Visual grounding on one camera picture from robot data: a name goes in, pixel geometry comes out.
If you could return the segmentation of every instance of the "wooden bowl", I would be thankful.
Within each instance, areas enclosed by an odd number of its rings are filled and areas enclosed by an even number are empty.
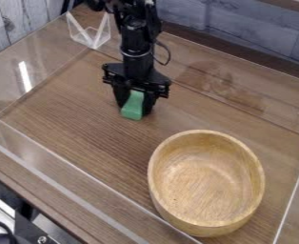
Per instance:
[[[211,131],[181,132],[149,161],[149,193],[165,220],[193,236],[238,229],[263,194],[263,171],[249,148]]]

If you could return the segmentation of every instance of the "bowl rim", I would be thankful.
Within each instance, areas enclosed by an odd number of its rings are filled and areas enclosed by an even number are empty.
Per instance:
[[[237,146],[239,146],[246,153],[249,154],[249,156],[251,156],[253,161],[255,163],[255,167],[257,167],[257,175],[259,177],[259,192],[254,198],[254,202],[251,204],[251,206],[249,206],[249,208],[233,219],[230,220],[217,220],[217,221],[195,221],[195,223],[193,223],[193,221],[187,221],[187,219],[178,217],[178,215],[174,215],[174,213],[171,213],[169,211],[169,207],[165,204],[165,202],[161,200],[161,196],[158,194],[158,191],[155,190],[155,185],[154,185],[154,181],[153,181],[153,177],[151,177],[151,172],[153,172],[153,164],[155,161],[155,156],[159,153],[159,151],[162,150],[162,148],[165,147],[166,144],[169,144],[173,140],[175,140],[177,138],[182,137],[183,135],[187,134],[197,134],[197,133],[202,133],[202,134],[214,134],[218,135],[221,137],[225,137],[229,141],[231,141]],[[263,196],[263,188],[265,188],[265,175],[263,175],[263,169],[261,166],[261,163],[257,159],[255,154],[253,153],[253,151],[247,148],[247,146],[235,138],[233,138],[230,135],[221,133],[221,132],[215,132],[215,131],[210,131],[210,130],[190,130],[190,131],[185,131],[185,132],[179,132],[174,135],[171,135],[169,138],[166,138],[161,144],[157,146],[150,159],[149,159],[149,168],[147,168],[147,182],[149,182],[149,194],[150,194],[150,198],[154,198],[155,202],[158,203],[158,205],[161,206],[161,208],[163,209],[163,211],[175,219],[178,219],[179,221],[198,226],[198,227],[206,227],[206,228],[219,228],[219,227],[225,227],[229,226],[239,221],[242,221],[243,219],[246,219],[255,211],[257,206],[259,205],[262,196]]]

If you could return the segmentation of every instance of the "green block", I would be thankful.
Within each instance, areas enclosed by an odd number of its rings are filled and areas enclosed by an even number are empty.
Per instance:
[[[122,117],[131,120],[141,120],[143,116],[143,93],[130,91],[129,98],[122,106]]]

